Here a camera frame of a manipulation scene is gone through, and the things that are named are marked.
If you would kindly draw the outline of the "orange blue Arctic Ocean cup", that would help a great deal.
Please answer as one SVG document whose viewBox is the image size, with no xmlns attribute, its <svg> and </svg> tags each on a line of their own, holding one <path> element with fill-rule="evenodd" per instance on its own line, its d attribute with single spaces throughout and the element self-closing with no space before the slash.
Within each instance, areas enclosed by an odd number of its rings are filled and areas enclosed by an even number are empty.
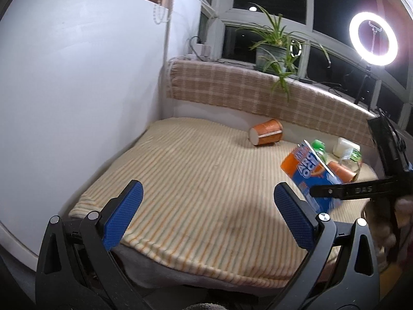
<svg viewBox="0 0 413 310">
<path fill-rule="evenodd" d="M 304 140 L 283 160 L 281 169 L 292 179 L 307 203 L 317 213 L 330 213 L 341 206 L 341 201 L 330 196 L 313 197 L 310 189 L 317 185 L 342 184 L 341 180 L 327 167 L 310 143 Z"/>
</svg>

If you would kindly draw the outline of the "green grapefruit label cup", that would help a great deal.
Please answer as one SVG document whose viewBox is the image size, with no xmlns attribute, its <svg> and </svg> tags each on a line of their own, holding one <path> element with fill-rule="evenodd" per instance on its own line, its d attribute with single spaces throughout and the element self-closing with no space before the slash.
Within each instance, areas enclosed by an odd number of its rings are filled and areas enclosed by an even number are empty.
<svg viewBox="0 0 413 310">
<path fill-rule="evenodd" d="M 347 148 L 339 158 L 339 164 L 354 173 L 358 173 L 363 164 L 362 155 L 356 148 Z"/>
</svg>

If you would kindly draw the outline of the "near copper orange cup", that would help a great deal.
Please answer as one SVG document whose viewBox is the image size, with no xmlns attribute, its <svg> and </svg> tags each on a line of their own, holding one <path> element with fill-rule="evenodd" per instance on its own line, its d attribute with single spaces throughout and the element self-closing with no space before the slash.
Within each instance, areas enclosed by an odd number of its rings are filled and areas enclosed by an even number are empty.
<svg viewBox="0 0 413 310">
<path fill-rule="evenodd" d="M 343 183 L 352 183 L 356 180 L 356 172 L 351 171 L 345 166 L 336 161 L 329 161 L 328 168 L 338 177 Z"/>
</svg>

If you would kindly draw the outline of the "copper orange cup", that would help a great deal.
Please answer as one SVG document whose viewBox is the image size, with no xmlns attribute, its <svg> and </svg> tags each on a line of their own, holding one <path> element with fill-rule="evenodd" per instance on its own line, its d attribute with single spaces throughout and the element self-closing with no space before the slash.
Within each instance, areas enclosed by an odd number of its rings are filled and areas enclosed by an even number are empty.
<svg viewBox="0 0 413 310">
<path fill-rule="evenodd" d="M 356 180 L 356 172 L 351 171 L 345 166 L 336 161 L 329 161 L 328 168 L 338 177 L 343 183 L 352 183 Z"/>
<path fill-rule="evenodd" d="M 280 121 L 271 119 L 253 126 L 249 130 L 249 141 L 254 146 L 264 146 L 278 143 L 282 140 L 283 126 Z"/>
</svg>

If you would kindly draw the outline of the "white plastic cup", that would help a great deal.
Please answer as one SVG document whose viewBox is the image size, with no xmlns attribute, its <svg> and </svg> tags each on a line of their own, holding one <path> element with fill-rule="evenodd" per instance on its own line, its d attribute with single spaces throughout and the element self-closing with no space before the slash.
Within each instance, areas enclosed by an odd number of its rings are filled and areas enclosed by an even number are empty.
<svg viewBox="0 0 413 310">
<path fill-rule="evenodd" d="M 352 141 L 349 141 L 346 138 L 339 137 L 337 139 L 337 142 L 333 146 L 332 153 L 337 158 L 341 158 L 342 155 L 344 155 L 344 153 L 349 149 L 351 149 L 351 150 L 356 149 L 357 151 L 360 151 L 361 147 L 358 144 L 356 144 Z"/>
</svg>

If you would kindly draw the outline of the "green plastic cup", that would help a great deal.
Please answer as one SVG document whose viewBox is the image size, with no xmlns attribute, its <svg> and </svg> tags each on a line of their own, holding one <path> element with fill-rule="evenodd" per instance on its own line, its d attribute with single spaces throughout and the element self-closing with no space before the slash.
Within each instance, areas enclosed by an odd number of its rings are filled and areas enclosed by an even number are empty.
<svg viewBox="0 0 413 310">
<path fill-rule="evenodd" d="M 312 148 L 316 152 L 316 154 L 319 156 L 319 158 L 325 163 L 328 163 L 328 154 L 326 153 L 325 150 L 325 143 L 322 141 L 315 139 L 311 143 Z"/>
</svg>

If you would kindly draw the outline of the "far copper orange cup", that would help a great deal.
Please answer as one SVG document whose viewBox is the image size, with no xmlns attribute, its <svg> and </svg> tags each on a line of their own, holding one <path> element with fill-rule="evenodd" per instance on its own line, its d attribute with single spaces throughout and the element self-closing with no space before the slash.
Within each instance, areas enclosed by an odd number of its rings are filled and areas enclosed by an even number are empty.
<svg viewBox="0 0 413 310">
<path fill-rule="evenodd" d="M 283 126 L 280 121 L 271 119 L 253 126 L 249 130 L 249 141 L 254 146 L 264 146 L 278 143 L 282 140 Z"/>
</svg>

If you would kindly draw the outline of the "plaid brown back cushion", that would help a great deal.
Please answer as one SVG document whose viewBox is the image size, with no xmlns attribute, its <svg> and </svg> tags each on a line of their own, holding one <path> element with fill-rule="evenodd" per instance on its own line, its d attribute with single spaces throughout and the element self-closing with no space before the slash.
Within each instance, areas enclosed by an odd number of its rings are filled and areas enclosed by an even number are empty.
<svg viewBox="0 0 413 310">
<path fill-rule="evenodd" d="M 283 91 L 278 77 L 230 64 L 177 59 L 168 68 L 170 99 L 278 118 L 360 146 L 374 145 L 368 128 L 374 114 L 320 88 L 286 79 Z"/>
</svg>

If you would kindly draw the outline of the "striped beige seat cushion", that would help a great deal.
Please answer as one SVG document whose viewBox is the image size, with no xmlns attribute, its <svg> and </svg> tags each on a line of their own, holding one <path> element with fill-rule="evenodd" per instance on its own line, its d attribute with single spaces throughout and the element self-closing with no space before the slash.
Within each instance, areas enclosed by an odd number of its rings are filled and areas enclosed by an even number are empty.
<svg viewBox="0 0 413 310">
<path fill-rule="evenodd" d="M 99 211 L 132 180 L 144 200 L 115 254 L 145 288 L 197 285 L 270 295 L 305 257 L 274 204 L 294 144 L 255 147 L 244 131 L 195 118 L 153 123 L 69 212 Z"/>
</svg>

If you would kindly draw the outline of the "potted spider plant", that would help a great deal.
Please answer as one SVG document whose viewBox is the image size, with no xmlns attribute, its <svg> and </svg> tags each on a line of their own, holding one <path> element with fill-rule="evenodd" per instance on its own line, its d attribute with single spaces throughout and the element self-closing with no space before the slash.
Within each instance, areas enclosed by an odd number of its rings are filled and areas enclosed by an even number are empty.
<svg viewBox="0 0 413 310">
<path fill-rule="evenodd" d="M 290 99 L 288 79 L 297 75 L 296 62 L 301 59 L 304 49 L 315 44 L 323 53 L 328 66 L 331 66 L 330 55 L 320 42 L 313 39 L 300 39 L 299 36 L 303 35 L 303 32 L 288 31 L 283 24 L 282 14 L 271 14 L 266 8 L 256 3 L 253 7 L 256 12 L 266 17 L 267 23 L 245 22 L 237 28 L 237 31 L 256 37 L 249 47 L 250 51 L 256 53 L 255 69 L 276 76 L 271 91 L 279 88 L 285 94 L 286 99 Z"/>
</svg>

